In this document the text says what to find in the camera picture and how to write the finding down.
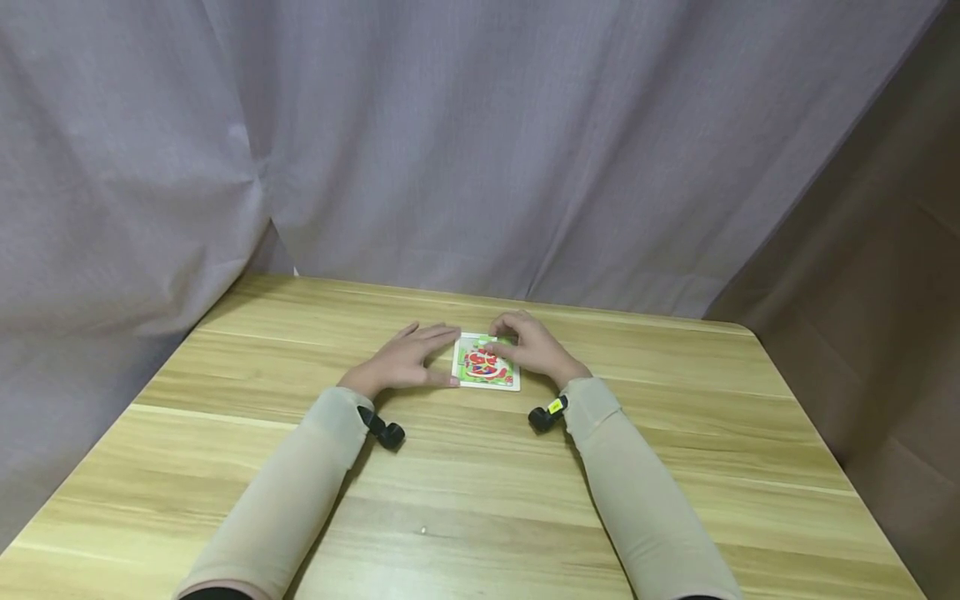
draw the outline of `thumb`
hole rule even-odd
[[[501,356],[507,360],[516,361],[516,346],[509,344],[487,344],[483,349],[487,352],[492,352],[494,356]]]
[[[450,375],[449,372],[430,371],[429,369],[424,372],[426,373],[423,380],[425,386],[431,388],[456,388],[460,386],[460,379]]]

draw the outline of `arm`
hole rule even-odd
[[[491,335],[506,331],[517,334],[517,345],[488,349],[549,375],[566,394],[566,429],[636,595],[644,600],[741,600],[730,568],[684,493],[607,385],[525,311],[505,313],[491,325]]]
[[[385,388],[457,385],[425,369],[423,359],[459,335],[443,324],[411,324],[323,392],[240,496],[175,597],[280,600],[363,446],[367,428],[357,407],[372,410],[370,398]]]

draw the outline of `card border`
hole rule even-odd
[[[466,333],[461,332],[460,337],[457,338],[457,342],[453,345],[453,365],[450,368],[450,374],[456,377],[459,373],[459,364],[460,360],[460,341],[464,338],[469,338],[475,340],[481,336],[487,335],[486,333]],[[502,385],[493,385],[490,383],[479,383],[473,381],[461,381],[460,387],[462,388],[475,388],[480,390],[498,390],[500,392],[519,392],[520,391],[520,366],[514,364],[514,384],[511,387],[506,387]]]

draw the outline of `wooden table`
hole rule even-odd
[[[277,276],[207,315],[0,557],[0,597],[169,597],[322,388],[413,320],[520,306],[608,381],[748,597],[923,597],[743,327]],[[553,392],[522,386],[391,398],[406,444],[368,441],[291,596],[631,598],[562,428],[526,423]]]

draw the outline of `gray fabric backdrop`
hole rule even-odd
[[[938,6],[0,4],[0,547],[271,218],[306,275],[701,316]]]

